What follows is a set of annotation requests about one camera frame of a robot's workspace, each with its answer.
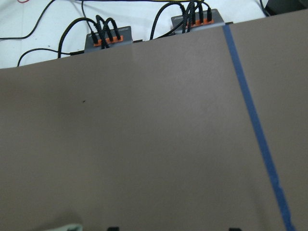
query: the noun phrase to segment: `cable plug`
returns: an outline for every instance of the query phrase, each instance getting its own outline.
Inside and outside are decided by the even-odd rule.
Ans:
[[[70,52],[70,55],[78,55],[78,54],[84,54],[85,51],[75,51],[75,52]]]
[[[212,21],[212,10],[210,7],[207,9],[206,19],[208,22]]]
[[[91,31],[91,37],[93,39],[93,43],[94,44],[98,44],[98,39],[96,37],[96,34],[93,31]]]
[[[194,11],[193,14],[192,14],[192,18],[193,18],[193,19],[192,19],[192,24],[193,24],[193,25],[196,25],[196,12],[195,12],[195,11]]]
[[[201,24],[204,22],[204,15],[203,15],[202,5],[199,6],[199,20],[200,20]]]

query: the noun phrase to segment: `blue painter's tape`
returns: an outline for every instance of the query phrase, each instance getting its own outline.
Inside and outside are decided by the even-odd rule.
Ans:
[[[273,190],[275,192],[275,196],[278,202],[278,206],[281,212],[281,216],[285,225],[285,228],[287,231],[296,231],[294,225],[292,224],[291,221],[291,213],[288,207],[288,203],[285,199],[283,189],[279,184],[279,177],[275,168],[275,164],[273,162],[273,159],[270,154],[270,149],[267,144],[267,141],[265,139],[265,135],[262,130],[262,126],[259,120],[259,117],[257,115],[257,111],[245,78],[245,74],[242,68],[242,64],[239,58],[239,55],[237,53],[235,43],[233,40],[233,36],[230,30],[229,25],[225,25],[223,27],[223,31],[226,37],[227,45],[229,47],[229,51],[231,54],[231,58],[233,61],[233,65],[235,68],[235,72],[237,75],[237,79],[239,81],[241,91],[246,103],[246,107],[248,109],[248,113],[255,131],[255,135],[257,137],[257,141],[259,144],[259,148],[262,153],[263,161],[266,166],[270,182],[272,184]]]

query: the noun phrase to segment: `cable connector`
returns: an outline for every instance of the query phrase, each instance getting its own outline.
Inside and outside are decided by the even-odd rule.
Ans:
[[[199,20],[200,20],[200,22],[203,22],[203,21],[204,21],[204,15],[203,15],[203,7],[202,7],[202,4],[200,4],[200,6],[199,6]]]
[[[207,12],[206,12],[206,19],[208,22],[212,21],[212,10],[210,7],[208,7]]]
[[[70,55],[72,56],[72,55],[78,55],[78,54],[84,54],[85,53],[85,51],[83,50],[83,51],[74,51],[74,52],[70,52]]]
[[[98,39],[96,37],[96,34],[93,31],[91,31],[91,37],[93,39],[93,43],[94,44],[98,44]]]

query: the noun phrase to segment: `black object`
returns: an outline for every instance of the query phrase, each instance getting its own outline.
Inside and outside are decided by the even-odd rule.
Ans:
[[[208,22],[212,21],[212,11],[211,8],[208,8],[206,11],[206,19]]]
[[[137,43],[137,42],[143,42],[143,40],[140,39],[140,40],[135,40],[135,41],[133,41],[133,43]]]
[[[33,51],[52,51],[52,52],[58,53],[58,51],[55,51],[55,50],[52,50],[52,49],[48,49],[48,48],[35,48],[35,49],[31,49],[31,50],[26,51],[25,53],[23,53],[23,54],[20,56],[20,58],[19,58],[19,60],[18,60],[17,66],[20,65],[20,62],[21,62],[22,58],[23,58],[26,54],[28,54],[28,53],[30,53],[30,52],[33,52]],[[77,55],[77,54],[83,54],[84,52],[85,52],[85,51],[75,51],[75,52],[70,52],[70,53],[61,52],[61,54]]]
[[[109,227],[107,231],[120,231],[119,227]]]
[[[276,15],[306,8],[308,8],[308,0],[269,0],[265,10],[270,15]]]

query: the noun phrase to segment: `black wire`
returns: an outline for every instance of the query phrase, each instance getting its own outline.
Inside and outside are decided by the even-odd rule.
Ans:
[[[185,15],[183,16],[182,33],[185,33],[186,31],[187,19],[189,19],[190,21],[187,26],[187,32],[190,31],[190,27],[192,23],[192,16],[193,16],[194,11],[195,11],[194,0],[191,0],[186,8]]]
[[[62,45],[63,45],[63,42],[64,42],[66,35],[68,34],[68,32],[73,28],[73,26],[76,23],[81,22],[81,21],[91,22],[95,26],[95,28],[98,29],[96,23],[92,19],[89,19],[89,18],[78,18],[78,19],[75,19],[74,21],[72,21],[71,24],[68,25],[68,27],[66,28],[66,30],[64,31],[64,33],[61,36],[61,39],[60,39],[60,42],[59,42],[59,49],[58,49],[58,59],[61,58]]]
[[[39,19],[37,20],[37,23],[35,24],[34,28],[32,29],[32,31],[26,35],[26,36],[23,36],[23,37],[8,37],[8,38],[0,38],[0,40],[8,40],[8,39],[25,39],[29,36],[31,36],[33,34],[33,32],[35,31],[35,29],[38,27],[38,24],[43,16],[43,14],[45,13],[45,11],[48,9],[48,7],[54,2],[55,0],[51,0],[48,5],[45,7],[45,9],[43,10],[43,12],[40,14],[39,16]]]
[[[43,51],[52,51],[52,52],[58,53],[58,51],[55,51],[55,50],[52,50],[52,49],[48,49],[48,48],[35,48],[35,49],[31,49],[31,50],[26,51],[25,53],[23,53],[23,54],[20,56],[20,58],[19,58],[19,60],[18,60],[17,66],[20,65],[20,62],[21,62],[22,58],[23,58],[26,54],[29,54],[30,52],[33,52],[33,51],[41,51],[41,50],[43,50]],[[71,53],[64,53],[64,52],[61,52],[61,54],[67,54],[67,55],[76,55],[76,54],[82,54],[82,53],[84,53],[84,51],[76,51],[76,52],[71,52]]]
[[[172,30],[168,31],[167,33],[157,37],[157,39],[168,37],[169,35],[173,34],[174,31],[176,31],[181,25],[183,24],[183,21],[177,24]]]
[[[82,10],[83,16],[86,18],[85,9],[83,8],[83,2],[84,2],[84,0],[81,1],[81,10]],[[92,27],[90,26],[90,23],[89,23],[88,21],[87,21],[87,24],[88,24],[88,26],[89,26],[89,28],[90,28],[91,33],[92,33],[93,30],[92,30]]]
[[[100,17],[99,15],[96,15],[96,24],[97,24],[97,28],[98,28],[98,31],[99,31],[99,32],[102,30],[101,22],[103,23],[103,27],[104,27],[105,20],[103,20],[103,18]],[[112,34],[111,34],[111,31],[110,31],[109,26],[107,26],[107,35],[108,35],[110,41],[113,41],[113,40],[114,40],[114,37],[113,37]]]
[[[202,4],[200,4],[199,8],[199,21],[200,23],[203,23],[204,21],[204,15],[203,15],[203,7]]]
[[[261,9],[262,9],[263,13],[265,14],[265,16],[266,16],[266,17],[269,17],[270,15],[269,15],[269,13],[267,13],[267,11],[265,10],[262,0],[260,0],[260,5],[261,5]]]
[[[114,27],[114,31],[115,31],[115,35],[116,35],[116,38],[118,40],[121,39],[121,36],[120,36],[120,33],[117,29],[117,26],[116,26],[116,22],[113,18],[107,18],[106,21],[104,22],[104,26],[103,26],[103,29],[102,29],[102,34],[101,34],[101,37],[102,38],[105,38],[105,33],[107,31],[107,28],[108,28],[108,23],[111,22],[112,23],[112,26]],[[104,49],[106,46],[106,48],[109,48],[107,42],[105,39],[102,39],[102,49]]]
[[[160,8],[160,10],[158,11],[158,13],[157,13],[157,15],[156,15],[156,17],[154,19],[152,30],[151,30],[151,35],[150,35],[150,40],[152,40],[153,37],[154,37],[154,32],[155,32],[156,24],[157,24],[157,21],[158,21],[158,18],[160,16],[160,14],[163,12],[164,9],[166,9],[167,7],[169,7],[171,5],[179,5],[180,9],[182,11],[182,16],[184,16],[185,8],[184,8],[184,6],[180,2],[169,2],[169,3],[165,4],[162,8]]]
[[[196,24],[196,13],[194,11],[194,2],[193,2],[193,6],[192,6],[192,24],[195,25]]]

